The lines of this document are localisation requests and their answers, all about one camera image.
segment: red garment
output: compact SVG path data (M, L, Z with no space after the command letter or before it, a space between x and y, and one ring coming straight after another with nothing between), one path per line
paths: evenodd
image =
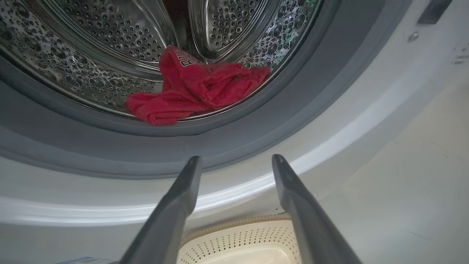
M161 93L133 93L127 108L153 125L174 124L195 112L223 108L244 99L270 74L267 67L244 69L241 63L203 64L168 46L159 61Z

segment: stainless steel drum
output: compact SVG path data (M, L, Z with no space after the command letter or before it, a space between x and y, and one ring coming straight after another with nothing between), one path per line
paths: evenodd
M189 0L185 26L192 33L182 36L162 0L0 0L0 49L76 102L133 118L127 96L159 91L161 53L186 39L208 63L270 67L262 89L308 34L319 1Z

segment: floor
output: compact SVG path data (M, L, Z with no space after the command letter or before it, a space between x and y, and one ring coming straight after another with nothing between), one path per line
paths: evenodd
M321 201L364 263L467 263L468 102L446 89Z

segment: metal screw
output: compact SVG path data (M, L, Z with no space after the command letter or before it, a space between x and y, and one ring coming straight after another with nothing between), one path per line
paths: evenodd
M418 39L418 31L414 32L412 35L410 35L408 42L414 42L416 39Z

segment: white laundry basket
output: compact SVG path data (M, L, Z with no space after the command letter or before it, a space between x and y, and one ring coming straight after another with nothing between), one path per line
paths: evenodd
M254 217L192 233L178 264L301 264L293 223L286 214Z

